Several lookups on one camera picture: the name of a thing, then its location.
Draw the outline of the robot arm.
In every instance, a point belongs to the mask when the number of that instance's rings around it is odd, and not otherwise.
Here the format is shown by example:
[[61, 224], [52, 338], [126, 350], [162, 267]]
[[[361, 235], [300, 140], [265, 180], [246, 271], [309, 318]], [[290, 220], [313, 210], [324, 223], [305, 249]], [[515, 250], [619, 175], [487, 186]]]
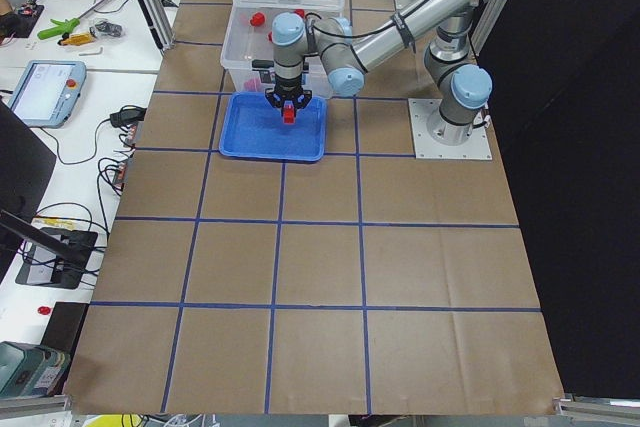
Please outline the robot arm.
[[304, 60], [319, 57], [333, 93], [354, 96], [364, 87], [365, 75], [456, 14], [489, 0], [414, 0], [394, 12], [377, 29], [351, 33], [345, 18], [304, 19], [293, 12], [272, 22], [275, 85], [265, 91], [269, 104], [284, 119], [308, 105], [312, 92], [303, 88]]

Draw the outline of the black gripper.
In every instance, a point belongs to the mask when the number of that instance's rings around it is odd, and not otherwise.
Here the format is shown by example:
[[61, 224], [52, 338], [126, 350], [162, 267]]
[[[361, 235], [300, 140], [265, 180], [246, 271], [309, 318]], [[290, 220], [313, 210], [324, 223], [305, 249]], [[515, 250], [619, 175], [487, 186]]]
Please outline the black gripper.
[[274, 87], [265, 91], [265, 97], [277, 109], [283, 109], [287, 102], [295, 109], [302, 109], [311, 101], [312, 91], [303, 88], [301, 77], [276, 77]]

